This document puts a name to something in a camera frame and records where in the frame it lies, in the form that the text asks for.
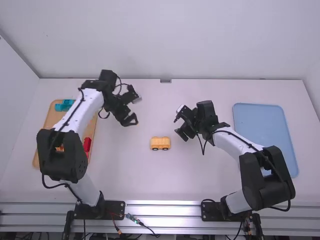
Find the teal block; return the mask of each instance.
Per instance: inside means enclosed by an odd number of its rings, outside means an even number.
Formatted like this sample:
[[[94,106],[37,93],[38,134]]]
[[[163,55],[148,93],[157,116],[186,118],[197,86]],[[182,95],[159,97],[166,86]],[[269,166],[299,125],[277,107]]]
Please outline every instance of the teal block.
[[[56,110],[57,112],[62,112],[62,104],[56,103],[54,105],[54,110]]]
[[[73,99],[64,99],[64,100],[62,101],[62,104],[63,104],[63,105],[72,105],[72,104],[74,104],[75,101],[76,101],[76,100],[73,100]]]

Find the wooden tray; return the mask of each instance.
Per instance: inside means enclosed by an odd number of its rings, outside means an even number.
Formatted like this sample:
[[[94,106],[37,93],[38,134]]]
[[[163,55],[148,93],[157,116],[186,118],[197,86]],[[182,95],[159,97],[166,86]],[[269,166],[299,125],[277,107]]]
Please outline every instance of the wooden tray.
[[[43,125],[44,129],[51,129],[57,122],[59,122],[64,115],[67,113],[66,111],[56,111],[55,110],[55,104],[61,104],[62,99],[57,99],[51,102],[48,113],[46,115],[46,119]],[[96,123],[97,123],[98,113],[96,113],[89,124],[86,126],[86,129],[84,131],[84,135],[82,138],[82,143],[84,142],[85,138],[91,138],[91,148],[94,143],[94,136],[95,136],[95,129],[96,129]],[[91,156],[91,150],[88,154],[88,163],[90,163],[90,156]],[[33,157],[32,165],[35,168],[39,168],[39,158],[38,158],[38,150],[35,150],[35,154]]]

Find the blue tray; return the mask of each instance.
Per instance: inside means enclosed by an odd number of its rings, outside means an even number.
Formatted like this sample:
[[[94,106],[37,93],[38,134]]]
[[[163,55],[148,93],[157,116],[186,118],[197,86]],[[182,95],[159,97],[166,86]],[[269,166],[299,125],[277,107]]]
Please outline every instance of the blue tray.
[[[236,103],[233,106],[234,128],[246,139],[265,147],[281,149],[292,178],[299,174],[284,110],[277,105]],[[263,170],[264,176],[271,171]]]

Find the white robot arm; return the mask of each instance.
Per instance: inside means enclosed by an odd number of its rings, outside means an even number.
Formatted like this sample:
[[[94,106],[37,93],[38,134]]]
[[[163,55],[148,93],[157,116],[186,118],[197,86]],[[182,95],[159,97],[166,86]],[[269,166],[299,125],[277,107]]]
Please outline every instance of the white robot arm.
[[[123,95],[113,94],[118,76],[110,70],[102,70],[98,80],[86,80],[75,103],[52,129],[41,129],[36,137],[42,183],[47,186],[45,175],[66,186],[81,204],[97,206],[102,193],[86,173],[88,159],[81,142],[84,131],[94,116],[103,107],[127,127],[138,124],[135,113],[130,113],[127,104],[140,97],[132,85],[127,85]],[[64,151],[56,150],[63,145]]]
[[[255,144],[236,133],[229,124],[219,122],[212,101],[201,101],[196,106],[193,110],[185,105],[178,108],[174,122],[182,118],[184,123],[175,132],[184,141],[201,134],[206,142],[239,162],[242,189],[221,198],[219,210],[223,218],[275,208],[272,206],[285,201],[289,209],[296,192],[281,150]],[[271,170],[271,175],[263,176],[261,168]]]

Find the toy car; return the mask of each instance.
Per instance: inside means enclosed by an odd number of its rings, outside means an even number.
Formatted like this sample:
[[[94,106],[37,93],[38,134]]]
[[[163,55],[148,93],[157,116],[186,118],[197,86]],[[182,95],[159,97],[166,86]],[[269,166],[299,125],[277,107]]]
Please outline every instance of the toy car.
[[[153,138],[151,138],[150,148],[154,151],[157,151],[159,149],[166,151],[166,150],[169,150],[170,147],[171,147],[171,141],[170,141],[170,138],[167,136],[163,136],[163,137],[154,136]]]

